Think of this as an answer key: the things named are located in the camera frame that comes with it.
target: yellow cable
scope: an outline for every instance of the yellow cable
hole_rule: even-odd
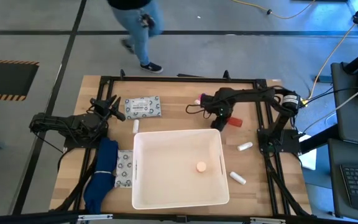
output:
[[[314,80],[314,83],[313,83],[313,87],[311,89],[311,92],[310,92],[310,95],[309,97],[306,99],[306,101],[304,102],[307,102],[307,100],[310,100],[311,97],[313,96],[313,92],[314,92],[314,88],[316,87],[316,83],[317,83],[317,79],[318,77],[321,75],[321,72],[323,71],[324,67],[327,65],[328,63],[328,60],[331,58],[331,56],[333,56],[334,52],[336,51],[336,49],[340,46],[340,44],[343,42],[343,40],[347,37],[347,35],[349,35],[349,33],[351,32],[351,30],[353,29],[353,27],[355,27],[356,24],[353,24],[352,27],[345,33],[345,35],[342,37],[341,41],[337,44],[337,46],[334,48],[334,50],[329,54],[328,58],[326,59],[326,61],[324,62],[323,66],[320,68],[320,71],[318,72],[317,76],[316,76],[316,79]]]
[[[232,0],[234,2],[237,2],[237,3],[240,3],[240,4],[245,4],[247,6],[252,6],[252,7],[257,7],[258,9],[261,9],[261,10],[265,10],[265,11],[268,11],[269,9],[266,9],[262,6],[258,6],[256,4],[251,4],[251,3],[248,3],[248,2],[242,2],[242,1],[238,1],[238,0]],[[282,16],[279,16],[279,15],[276,15],[273,13],[273,11],[270,13],[271,15],[277,17],[277,18],[280,18],[280,19],[292,19],[294,18],[295,16],[301,14],[303,11],[305,11],[307,8],[309,8],[309,6],[311,6],[316,0],[312,0],[312,2],[310,4],[308,4],[308,6],[306,6],[302,11],[300,11],[299,13],[293,15],[293,16],[290,16],[290,17],[282,17]]]

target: yellow and black hazard tape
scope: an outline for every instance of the yellow and black hazard tape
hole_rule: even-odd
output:
[[[23,101],[23,100],[25,100],[25,98],[26,98],[26,96],[0,94],[0,100]]]
[[[14,64],[23,64],[23,65],[39,65],[39,62],[26,62],[26,61],[17,61],[17,60],[0,60],[0,63],[14,63]]]

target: blue cloth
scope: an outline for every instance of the blue cloth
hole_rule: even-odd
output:
[[[100,214],[106,194],[114,187],[116,177],[112,172],[117,166],[118,143],[103,138],[99,145],[95,173],[85,188],[85,208],[90,214]]]
[[[162,33],[163,19],[162,12],[158,8],[155,0],[151,1],[141,9],[143,9],[143,12],[141,12],[140,9],[119,10],[112,7],[112,11],[117,18],[117,21],[128,30],[131,35],[128,39],[128,44],[135,46],[135,54],[139,59],[140,64],[148,65],[150,63],[148,41],[149,38]],[[143,28],[142,24],[140,24],[140,15],[145,13],[153,18],[155,22],[153,29]]]

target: black shirt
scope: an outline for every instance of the black shirt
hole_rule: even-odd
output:
[[[147,5],[151,0],[107,0],[111,7],[120,10],[139,9]]]

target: person's leg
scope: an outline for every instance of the person's leg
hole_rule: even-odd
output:
[[[144,11],[148,15],[150,15],[155,22],[153,29],[149,29],[149,37],[160,35],[164,29],[164,24],[162,11],[160,10],[157,2],[155,0],[152,0],[150,3],[148,3],[148,5],[144,7]]]
[[[139,22],[138,10],[118,10],[112,9],[117,21],[128,30],[131,35],[125,43],[128,45],[134,45],[134,52],[140,61],[140,64],[145,66],[150,63],[147,44],[149,40],[148,29],[143,28]]]

